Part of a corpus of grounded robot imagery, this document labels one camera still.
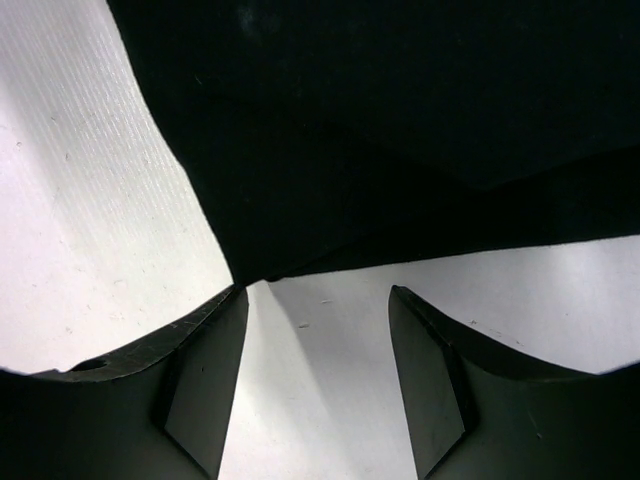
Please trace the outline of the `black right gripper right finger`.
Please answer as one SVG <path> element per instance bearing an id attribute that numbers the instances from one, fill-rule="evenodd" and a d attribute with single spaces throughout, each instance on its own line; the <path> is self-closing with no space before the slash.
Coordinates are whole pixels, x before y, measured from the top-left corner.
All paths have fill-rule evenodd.
<path id="1" fill-rule="evenodd" d="M 635 479 L 639 368 L 590 374 L 508 347 L 408 288 L 388 301 L 422 479 Z"/>

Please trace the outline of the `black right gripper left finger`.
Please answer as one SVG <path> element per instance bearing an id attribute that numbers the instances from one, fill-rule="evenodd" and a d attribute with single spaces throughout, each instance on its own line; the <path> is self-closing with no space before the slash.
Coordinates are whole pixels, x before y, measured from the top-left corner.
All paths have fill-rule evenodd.
<path id="1" fill-rule="evenodd" d="M 248 320 L 229 287 L 66 372 L 1 374 L 5 479 L 214 479 Z"/>

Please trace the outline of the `black t-shirt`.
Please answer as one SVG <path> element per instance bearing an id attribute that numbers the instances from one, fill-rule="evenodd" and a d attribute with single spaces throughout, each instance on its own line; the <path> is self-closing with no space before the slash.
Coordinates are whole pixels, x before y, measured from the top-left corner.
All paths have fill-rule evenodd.
<path id="1" fill-rule="evenodd" d="M 635 1 L 112 1 L 233 281 L 639 231 Z"/>

